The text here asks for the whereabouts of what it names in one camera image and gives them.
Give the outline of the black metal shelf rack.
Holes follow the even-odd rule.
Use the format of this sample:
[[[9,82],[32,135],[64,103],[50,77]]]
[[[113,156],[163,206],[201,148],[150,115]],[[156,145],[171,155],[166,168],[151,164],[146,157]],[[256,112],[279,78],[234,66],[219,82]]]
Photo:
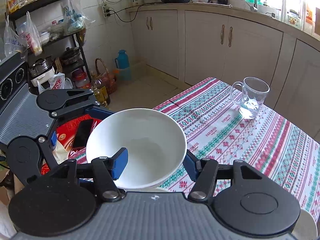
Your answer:
[[[26,16],[27,12],[34,12],[36,10],[39,10],[41,8],[44,8],[48,5],[51,5],[59,1],[62,1],[62,0],[36,0],[23,6],[20,9],[15,10],[13,13],[9,15],[5,13],[5,16],[9,16],[9,23],[14,29],[16,29],[16,21],[22,18],[23,16]],[[71,37],[73,46],[79,48],[81,56],[79,60],[77,60],[74,63],[70,63],[69,65],[63,63],[62,69],[65,70],[67,74],[69,74],[75,71],[76,69],[81,68],[83,71],[87,73],[89,80],[91,80],[92,78],[89,73],[89,67],[88,67],[84,50],[83,50],[84,36],[85,36],[86,29],[84,28],[84,29],[75,30],[67,34],[65,32],[65,23],[58,21],[58,22],[52,23],[51,25],[48,25],[46,29],[44,29],[43,31],[45,30],[50,33],[51,37],[49,38],[49,41],[47,43],[42,44],[44,47],[50,44],[53,44],[57,41],[63,40],[64,38]]]

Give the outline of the wicker basket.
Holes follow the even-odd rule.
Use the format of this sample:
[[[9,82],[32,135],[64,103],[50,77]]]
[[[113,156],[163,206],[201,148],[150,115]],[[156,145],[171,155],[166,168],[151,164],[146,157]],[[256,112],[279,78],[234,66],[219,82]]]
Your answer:
[[[101,72],[98,67],[98,62],[100,62],[104,67],[104,72]],[[108,94],[112,94],[117,90],[117,77],[109,72],[107,66],[104,64],[103,60],[100,58],[95,59],[95,70],[98,75],[98,79],[101,80],[103,86],[106,87]]]

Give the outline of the blue thermos jug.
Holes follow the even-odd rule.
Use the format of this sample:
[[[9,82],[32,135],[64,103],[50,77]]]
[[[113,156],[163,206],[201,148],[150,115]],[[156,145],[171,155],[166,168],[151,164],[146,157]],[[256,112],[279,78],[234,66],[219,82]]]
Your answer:
[[[118,56],[114,61],[118,69],[126,69],[130,67],[129,57],[125,50],[118,51]]]

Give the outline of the clear glass mug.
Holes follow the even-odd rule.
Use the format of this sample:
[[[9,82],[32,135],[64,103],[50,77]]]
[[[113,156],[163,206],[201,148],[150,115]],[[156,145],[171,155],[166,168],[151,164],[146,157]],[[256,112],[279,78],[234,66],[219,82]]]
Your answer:
[[[233,96],[235,87],[241,88],[240,99]],[[244,119],[254,119],[259,113],[268,93],[269,85],[258,77],[245,77],[243,81],[233,83],[230,90],[231,102],[239,106],[239,113]]]

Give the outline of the white bowl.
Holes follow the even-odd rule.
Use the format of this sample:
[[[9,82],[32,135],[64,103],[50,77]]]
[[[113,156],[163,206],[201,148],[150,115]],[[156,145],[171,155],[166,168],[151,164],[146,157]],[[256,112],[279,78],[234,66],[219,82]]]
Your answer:
[[[158,187],[182,165],[187,152],[183,129],[170,116],[148,108],[133,108],[112,114],[92,131],[86,144],[86,159],[112,157],[122,147],[128,161],[117,187],[138,190]]]

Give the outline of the patterned red green tablecloth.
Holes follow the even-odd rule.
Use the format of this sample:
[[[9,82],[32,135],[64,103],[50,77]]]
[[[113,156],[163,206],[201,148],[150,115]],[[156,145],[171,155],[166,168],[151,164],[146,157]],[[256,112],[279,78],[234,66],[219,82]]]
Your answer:
[[[172,85],[153,76],[122,83],[111,95],[110,109],[153,108],[175,119],[198,158],[221,164],[244,160],[286,191],[301,208],[319,217],[319,144],[274,110],[264,106],[244,119],[226,83],[209,77],[200,83]]]

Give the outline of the clear plastic bag hanging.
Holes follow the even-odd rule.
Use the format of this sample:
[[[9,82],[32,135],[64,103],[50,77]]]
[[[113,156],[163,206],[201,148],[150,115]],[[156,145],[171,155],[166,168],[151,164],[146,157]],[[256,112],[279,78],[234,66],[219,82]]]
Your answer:
[[[71,35],[90,27],[95,20],[89,18],[81,9],[79,0],[63,0],[63,27],[65,35]]]

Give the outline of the wall power strip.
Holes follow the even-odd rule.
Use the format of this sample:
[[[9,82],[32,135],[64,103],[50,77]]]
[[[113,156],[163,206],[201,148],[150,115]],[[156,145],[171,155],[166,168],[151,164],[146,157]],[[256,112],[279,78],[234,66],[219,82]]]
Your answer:
[[[104,18],[108,18],[111,14],[110,14],[110,7],[108,6],[107,3],[103,3],[101,5],[102,11],[103,11],[103,16]]]

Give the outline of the cooking oil bottle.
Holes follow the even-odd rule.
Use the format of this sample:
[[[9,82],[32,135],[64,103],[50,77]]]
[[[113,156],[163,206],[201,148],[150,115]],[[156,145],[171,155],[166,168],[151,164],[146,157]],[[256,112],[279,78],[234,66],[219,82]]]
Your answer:
[[[108,95],[106,86],[103,84],[102,80],[97,75],[92,75],[92,89],[96,100],[104,107],[108,108],[111,100]]]

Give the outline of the white kitchen cabinets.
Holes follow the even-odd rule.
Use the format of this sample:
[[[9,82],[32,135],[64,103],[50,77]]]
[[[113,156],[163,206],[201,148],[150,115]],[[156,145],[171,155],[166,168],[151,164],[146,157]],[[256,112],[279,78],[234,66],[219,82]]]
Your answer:
[[[319,39],[260,14],[204,3],[130,9],[138,57],[189,85],[247,76],[270,87],[266,105],[319,140]]]

